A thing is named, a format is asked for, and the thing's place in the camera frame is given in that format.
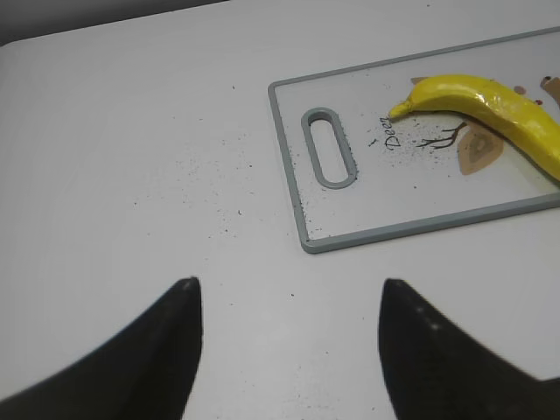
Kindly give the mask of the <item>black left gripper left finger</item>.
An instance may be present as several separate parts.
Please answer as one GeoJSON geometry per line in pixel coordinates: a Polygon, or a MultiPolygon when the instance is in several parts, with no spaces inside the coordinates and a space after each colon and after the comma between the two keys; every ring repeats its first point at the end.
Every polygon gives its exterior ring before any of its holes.
{"type": "Polygon", "coordinates": [[[1,402],[3,419],[180,419],[200,363],[200,281],[177,281],[131,324],[1,402]]]}

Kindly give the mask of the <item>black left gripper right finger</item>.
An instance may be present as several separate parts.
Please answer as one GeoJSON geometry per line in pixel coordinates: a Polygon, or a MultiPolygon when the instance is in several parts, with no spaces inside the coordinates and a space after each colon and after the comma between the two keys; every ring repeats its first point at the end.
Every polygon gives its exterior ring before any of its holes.
{"type": "Polygon", "coordinates": [[[399,419],[557,419],[559,380],[539,381],[452,323],[401,279],[384,282],[378,352],[399,419]]]}

